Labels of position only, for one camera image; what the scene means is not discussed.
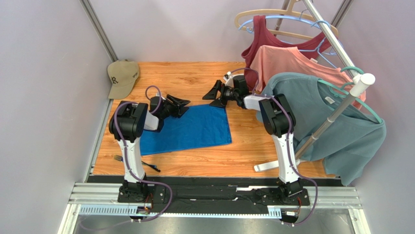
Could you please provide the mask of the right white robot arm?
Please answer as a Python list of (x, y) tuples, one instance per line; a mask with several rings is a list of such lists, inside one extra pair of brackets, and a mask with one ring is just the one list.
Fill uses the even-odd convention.
[(264, 128), (276, 147), (282, 196), (291, 197), (302, 192), (293, 146), (296, 120), (286, 97), (250, 92), (244, 75), (228, 80), (233, 82), (232, 86), (217, 80), (202, 99), (211, 100), (210, 106), (213, 107), (225, 108), (229, 101), (235, 101), (243, 109), (259, 111)]

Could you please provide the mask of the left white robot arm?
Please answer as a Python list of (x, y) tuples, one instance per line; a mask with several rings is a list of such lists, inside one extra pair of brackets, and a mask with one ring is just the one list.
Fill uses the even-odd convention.
[(124, 197), (146, 197), (148, 184), (141, 162), (140, 138), (145, 130), (161, 132), (168, 117), (180, 118), (188, 109), (190, 100), (172, 95), (150, 98), (150, 103), (122, 101), (113, 114), (109, 131), (117, 140), (124, 161), (124, 181), (120, 194)]

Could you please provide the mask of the blue cloth napkin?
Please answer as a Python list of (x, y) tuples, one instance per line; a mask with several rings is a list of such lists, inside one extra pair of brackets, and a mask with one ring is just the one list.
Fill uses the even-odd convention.
[(140, 152), (147, 156), (231, 143), (226, 110), (205, 104), (189, 107), (181, 118), (167, 118), (159, 133), (144, 131)]

